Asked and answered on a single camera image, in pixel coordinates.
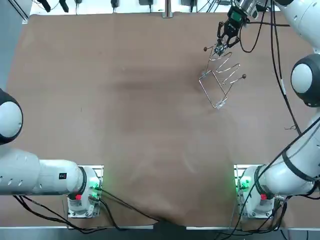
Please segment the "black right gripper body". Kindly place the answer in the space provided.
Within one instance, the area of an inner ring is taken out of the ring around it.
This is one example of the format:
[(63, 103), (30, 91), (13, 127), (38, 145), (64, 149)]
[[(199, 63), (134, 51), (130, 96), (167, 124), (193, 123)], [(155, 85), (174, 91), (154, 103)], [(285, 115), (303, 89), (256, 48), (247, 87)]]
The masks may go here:
[(227, 21), (224, 23), (224, 34), (229, 38), (236, 37), (240, 28), (246, 23), (248, 15), (242, 9), (232, 5), (227, 13)]

